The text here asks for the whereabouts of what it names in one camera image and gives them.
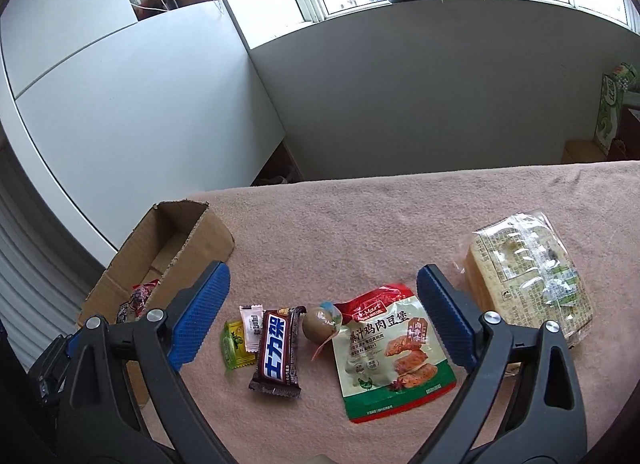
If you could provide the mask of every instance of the open cardboard box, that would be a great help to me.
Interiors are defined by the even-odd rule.
[[[78,326],[95,314],[115,323],[132,287],[159,279],[146,308],[165,308],[176,293],[191,287],[213,260],[226,261],[234,239],[209,203],[182,200],[153,206],[124,242],[84,302]],[[127,365],[138,404],[148,391],[136,362]]]

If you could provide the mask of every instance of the plastic bread bag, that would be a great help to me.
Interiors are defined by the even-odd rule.
[[[404,285],[386,285],[337,303],[333,338],[347,415],[365,422],[398,414],[448,392],[456,378],[422,304]]]
[[[569,347],[586,335],[593,310],[584,282],[547,217],[517,213],[475,231],[464,272],[483,312],[514,325],[558,322]]]

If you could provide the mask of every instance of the bread loaf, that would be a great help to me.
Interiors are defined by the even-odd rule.
[[[465,275],[482,311],[514,325],[558,322],[568,345],[586,335],[593,310],[571,257],[540,211],[512,215],[476,231]]]

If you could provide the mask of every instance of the metal screw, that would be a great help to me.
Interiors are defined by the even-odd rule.
[[[491,325],[497,325],[502,321],[502,318],[497,312],[490,310],[489,312],[484,313],[484,321],[491,323]]]
[[[160,309],[153,309],[146,313],[146,319],[148,319],[149,321],[156,322],[161,320],[162,317],[164,317],[164,312],[162,312]]]
[[[549,332],[553,332],[556,333],[560,330],[560,325],[558,325],[558,323],[556,323],[553,320],[549,320],[545,323],[545,328],[549,331]]]
[[[97,329],[100,326],[100,318],[98,318],[97,316],[93,316],[90,317],[87,321],[86,321],[86,327],[88,329]]]

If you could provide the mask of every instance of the table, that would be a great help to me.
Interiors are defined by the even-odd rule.
[[[300,336],[299,400],[247,389],[253,368],[225,372],[219,336],[238,306],[347,301],[384,283],[415,290],[436,263],[454,283],[453,262],[468,234],[516,211],[542,208],[591,294],[593,329],[572,350],[592,446],[640,376],[640,163],[616,162],[323,181],[201,193],[231,230],[231,290],[196,360],[182,378],[216,434],[240,462],[404,463],[456,391],[403,414],[352,424],[344,413],[334,357],[311,363]],[[465,377],[456,368],[459,382]],[[511,383],[498,395],[477,444],[491,439]],[[150,431],[167,443],[151,406]]]

